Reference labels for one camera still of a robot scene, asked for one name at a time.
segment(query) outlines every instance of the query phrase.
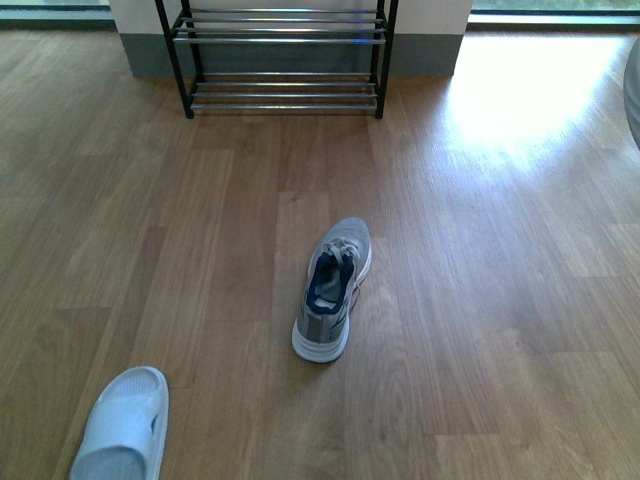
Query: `shoelace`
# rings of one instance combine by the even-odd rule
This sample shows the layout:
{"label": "shoelace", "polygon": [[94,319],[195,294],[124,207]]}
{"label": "shoelace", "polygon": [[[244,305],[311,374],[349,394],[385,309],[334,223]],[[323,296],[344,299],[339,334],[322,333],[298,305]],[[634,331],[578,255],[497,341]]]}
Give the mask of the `shoelace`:
{"label": "shoelace", "polygon": [[331,251],[331,253],[333,253],[333,256],[338,261],[339,268],[342,268],[342,265],[344,265],[344,260],[342,260],[342,255],[344,255],[345,253],[353,257],[354,267],[356,266],[357,260],[360,259],[360,252],[358,251],[358,246],[347,238],[343,238],[343,237],[334,238],[329,243],[325,243],[323,245],[323,249],[327,251]]}

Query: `glass door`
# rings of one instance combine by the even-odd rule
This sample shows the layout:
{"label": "glass door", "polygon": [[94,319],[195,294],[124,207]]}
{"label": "glass door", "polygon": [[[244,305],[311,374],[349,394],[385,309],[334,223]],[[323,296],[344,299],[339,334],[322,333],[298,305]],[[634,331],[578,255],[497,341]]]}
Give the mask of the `glass door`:
{"label": "glass door", "polygon": [[474,11],[492,13],[576,13],[588,14],[637,12],[640,1],[635,0],[475,0]]}

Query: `black rack leg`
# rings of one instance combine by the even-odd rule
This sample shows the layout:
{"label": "black rack leg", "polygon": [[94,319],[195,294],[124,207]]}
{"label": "black rack leg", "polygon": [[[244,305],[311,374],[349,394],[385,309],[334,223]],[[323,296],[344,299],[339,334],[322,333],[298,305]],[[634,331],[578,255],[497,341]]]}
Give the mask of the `black rack leg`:
{"label": "black rack leg", "polygon": [[180,68],[180,62],[178,61],[178,53],[176,52],[176,46],[174,45],[173,37],[171,36],[171,28],[169,27],[169,21],[167,20],[167,12],[164,8],[164,3],[162,0],[155,0],[155,2],[156,8],[158,10],[158,16],[160,17],[160,24],[162,25],[164,41],[167,45],[167,50],[169,51],[169,58],[171,60],[171,66],[173,67],[173,74],[176,77],[176,83],[178,84],[180,98],[182,99],[184,114],[187,118],[193,118],[193,110],[191,109],[192,98],[189,94],[187,94],[187,89],[184,84],[182,69]]}
{"label": "black rack leg", "polygon": [[393,37],[398,15],[398,0],[391,0],[389,9],[389,21],[387,26],[387,43],[384,46],[384,58],[382,59],[382,73],[380,75],[380,89],[378,92],[378,108],[376,118],[381,119],[384,114],[384,102],[387,97],[387,81],[389,79],[389,66],[391,65],[391,50],[393,49]]}
{"label": "black rack leg", "polygon": [[[189,0],[181,0],[182,11],[185,17],[191,18],[191,5]],[[193,22],[189,20],[185,21],[188,28],[194,28]],[[195,32],[189,32],[189,38],[197,38]],[[193,65],[196,68],[196,82],[204,82],[204,69],[202,67],[202,57],[200,56],[200,46],[198,44],[191,44],[191,56],[193,57]]]}
{"label": "black rack leg", "polygon": [[[378,0],[378,5],[376,7],[376,18],[378,20],[384,20],[384,0]],[[379,23],[376,23],[376,30],[377,29],[382,29],[382,25]],[[376,40],[380,40],[382,38],[382,35],[380,33],[376,33],[374,35],[374,38]],[[380,58],[380,45],[375,44],[371,52],[371,68],[369,69],[369,72],[371,74],[369,75],[369,82],[375,85],[376,94],[378,93],[378,88],[380,86],[380,84],[378,83],[379,58]]]}

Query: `gray baseboard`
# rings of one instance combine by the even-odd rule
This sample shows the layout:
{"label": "gray baseboard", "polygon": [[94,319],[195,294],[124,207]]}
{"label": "gray baseboard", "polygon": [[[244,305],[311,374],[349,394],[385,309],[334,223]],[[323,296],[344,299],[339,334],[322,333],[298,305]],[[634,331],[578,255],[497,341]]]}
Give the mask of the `gray baseboard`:
{"label": "gray baseboard", "polygon": [[[162,35],[122,34],[131,71],[136,77],[173,75]],[[462,35],[397,34],[391,61],[393,75],[453,75]],[[193,74],[189,47],[178,55],[185,75]],[[362,47],[324,45],[220,45],[202,48],[203,63],[216,71],[353,72],[369,70]]]}
{"label": "gray baseboard", "polygon": [[0,30],[116,30],[108,8],[0,8]]}

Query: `metal rack bar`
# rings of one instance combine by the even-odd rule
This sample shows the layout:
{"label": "metal rack bar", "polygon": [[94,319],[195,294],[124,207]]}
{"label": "metal rack bar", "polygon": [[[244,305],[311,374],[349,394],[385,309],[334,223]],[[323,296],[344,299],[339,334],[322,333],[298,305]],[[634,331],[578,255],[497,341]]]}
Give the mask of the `metal rack bar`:
{"label": "metal rack bar", "polygon": [[205,73],[206,77],[241,77],[241,76],[274,76],[274,75],[286,75],[289,77],[294,76],[321,76],[321,77],[366,77],[369,72],[210,72]]}
{"label": "metal rack bar", "polygon": [[367,38],[189,38],[176,37],[174,42],[189,44],[206,44],[206,43],[291,43],[291,44],[352,44],[352,45],[381,45],[384,40],[367,39]]}
{"label": "metal rack bar", "polygon": [[386,30],[380,28],[356,29],[356,28],[188,28],[178,27],[174,29],[177,33],[199,33],[200,35],[225,35],[225,34],[327,34],[327,33],[358,33],[358,34],[380,34]]}
{"label": "metal rack bar", "polygon": [[320,9],[320,8],[191,8],[194,13],[318,13],[318,14],[367,14],[376,13],[367,9]]}
{"label": "metal rack bar", "polygon": [[194,110],[370,110],[375,111],[374,105],[208,105],[194,104]]}
{"label": "metal rack bar", "polygon": [[185,22],[195,23],[382,23],[377,18],[267,18],[267,17],[247,17],[247,18],[203,18],[203,17],[181,17]]}
{"label": "metal rack bar", "polygon": [[196,93],[198,98],[377,98],[375,93]]}
{"label": "metal rack bar", "polygon": [[372,88],[364,82],[199,82],[198,87],[360,87]]}

